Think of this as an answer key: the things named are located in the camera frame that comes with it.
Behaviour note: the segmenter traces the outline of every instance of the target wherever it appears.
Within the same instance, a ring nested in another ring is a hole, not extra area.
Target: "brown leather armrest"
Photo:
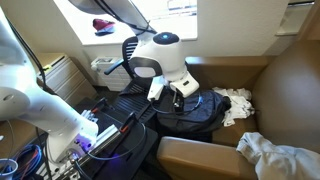
[[[173,179],[257,179],[254,166],[233,147],[163,137],[157,158]]]

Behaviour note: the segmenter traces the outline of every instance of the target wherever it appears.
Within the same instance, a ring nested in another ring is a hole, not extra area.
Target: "couch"
[[[172,179],[257,179],[235,149],[244,132],[320,153],[320,41],[295,42],[277,57],[188,60],[204,89],[251,90],[256,113],[212,132],[212,143],[163,137],[157,158]]]

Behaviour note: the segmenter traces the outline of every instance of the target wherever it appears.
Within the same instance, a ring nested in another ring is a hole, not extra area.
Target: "red object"
[[[111,27],[113,26],[115,23],[112,21],[107,21],[107,20],[103,20],[103,19],[94,19],[93,20],[93,27],[97,30],[100,31],[101,29],[107,28],[107,27]]]
[[[98,108],[94,108],[93,110],[91,110],[92,113],[96,113],[96,112],[98,112],[98,111],[99,111]]]
[[[124,133],[124,132],[126,132],[127,130],[128,130],[128,126],[125,126],[125,127],[123,127],[123,128],[120,128],[119,129],[119,131],[121,132],[121,133]]]

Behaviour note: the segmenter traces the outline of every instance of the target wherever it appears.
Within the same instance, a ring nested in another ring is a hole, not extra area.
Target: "crumpled white fabric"
[[[231,108],[225,112],[222,123],[225,127],[235,124],[234,119],[245,119],[254,114],[254,109],[248,100],[251,100],[251,92],[242,89],[222,89],[214,87],[213,90],[222,96],[228,96],[231,101]]]
[[[275,146],[260,133],[244,133],[237,151],[255,164],[259,180],[320,179],[320,155],[291,146]]]

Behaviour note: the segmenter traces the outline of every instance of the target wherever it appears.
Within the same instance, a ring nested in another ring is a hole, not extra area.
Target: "tan leather cushion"
[[[261,74],[253,90],[259,131],[276,145],[320,153],[320,42],[297,42]]]
[[[253,116],[247,119],[236,119],[235,122],[235,125],[213,131],[212,143],[236,147],[243,133],[258,131]]]

